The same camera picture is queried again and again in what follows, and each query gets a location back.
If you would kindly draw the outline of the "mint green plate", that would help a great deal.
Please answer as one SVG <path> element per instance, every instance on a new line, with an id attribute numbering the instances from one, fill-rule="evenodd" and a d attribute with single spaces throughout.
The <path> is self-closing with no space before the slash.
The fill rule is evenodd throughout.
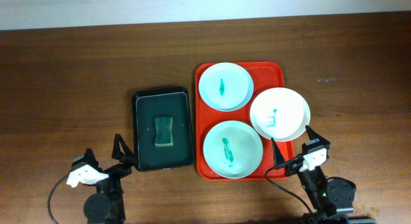
<path id="1" fill-rule="evenodd" d="M 207 133 L 203 143 L 207 165 L 217 175 L 240 179 L 251 175 L 263 158 L 259 134 L 246 123 L 224 121 Z"/>

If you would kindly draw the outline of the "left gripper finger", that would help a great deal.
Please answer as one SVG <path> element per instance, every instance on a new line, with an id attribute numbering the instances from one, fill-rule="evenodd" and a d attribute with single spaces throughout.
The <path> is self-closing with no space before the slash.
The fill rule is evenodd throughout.
<path id="1" fill-rule="evenodd" d="M 96 160 L 93 151 L 87 148 L 85 153 L 76 161 L 78 164 L 84 162 L 92 168 L 98 168 L 98 161 Z"/>
<path id="2" fill-rule="evenodd" d="M 135 156 L 120 134 L 115 134 L 112 158 L 125 166 L 135 166 Z"/>

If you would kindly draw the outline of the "white plate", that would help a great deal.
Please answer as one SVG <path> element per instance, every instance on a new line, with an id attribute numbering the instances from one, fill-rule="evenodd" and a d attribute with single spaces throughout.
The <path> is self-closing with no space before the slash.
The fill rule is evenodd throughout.
<path id="1" fill-rule="evenodd" d="M 308 102 L 284 87 L 258 94 L 250 106 L 250 120 L 259 135 L 277 142 L 292 141 L 305 132 L 311 120 Z"/>

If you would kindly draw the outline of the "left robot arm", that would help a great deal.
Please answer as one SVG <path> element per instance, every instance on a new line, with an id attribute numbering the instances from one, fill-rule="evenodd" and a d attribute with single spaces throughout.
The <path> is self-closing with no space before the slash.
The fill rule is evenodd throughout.
<path id="1" fill-rule="evenodd" d="M 132 174 L 136 158 L 120 134 L 114 136 L 112 158 L 119 163 L 101 169 L 93 151 L 87 148 L 82 156 L 73 161 L 68 174 L 67 185 L 76 187 L 83 184 L 96 188 L 83 206 L 90 224 L 120 224 L 126 220 L 121 179 Z"/>

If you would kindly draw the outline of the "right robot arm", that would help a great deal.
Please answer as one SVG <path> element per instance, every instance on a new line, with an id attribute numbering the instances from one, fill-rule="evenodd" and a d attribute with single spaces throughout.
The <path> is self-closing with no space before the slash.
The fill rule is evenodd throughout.
<path id="1" fill-rule="evenodd" d="M 323 173 L 320 166 L 329 159 L 331 143 L 308 125 L 305 129 L 310 140 L 302 145 L 302 153 L 290 160 L 284 159 L 276 142 L 271 140 L 274 166 L 266 171 L 265 176 L 277 169 L 284 169 L 286 176 L 297 175 L 313 207 L 309 208 L 300 196 L 271 179 L 268 182 L 298 199 L 308 209 L 300 219 L 301 223 L 376 223 L 372 218 L 349 217 L 354 212 L 356 184 L 341 177 L 327 177 Z"/>

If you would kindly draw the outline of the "green and yellow sponge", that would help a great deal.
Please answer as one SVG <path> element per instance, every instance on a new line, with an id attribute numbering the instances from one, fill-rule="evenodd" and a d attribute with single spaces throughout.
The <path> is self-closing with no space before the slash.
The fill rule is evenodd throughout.
<path id="1" fill-rule="evenodd" d="M 173 146 L 172 136 L 172 117 L 156 117 L 155 118 L 155 146 L 165 147 Z"/>

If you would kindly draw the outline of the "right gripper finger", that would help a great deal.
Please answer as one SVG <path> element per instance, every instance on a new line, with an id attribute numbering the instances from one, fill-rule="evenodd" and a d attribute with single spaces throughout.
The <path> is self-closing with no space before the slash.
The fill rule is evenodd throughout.
<path id="1" fill-rule="evenodd" d="M 322 146 L 330 146 L 331 143 L 325 139 L 324 137 L 322 137 L 321 135 L 319 135 L 317 132 L 315 132 L 309 125 L 305 126 L 306 128 L 306 133 L 308 134 L 309 137 L 309 141 L 305 143 L 305 145 L 309 146 L 312 144 L 320 144 Z"/>
<path id="2" fill-rule="evenodd" d="M 284 168 L 285 160 L 274 138 L 271 138 L 271 143 L 274 154 L 274 169 Z"/>

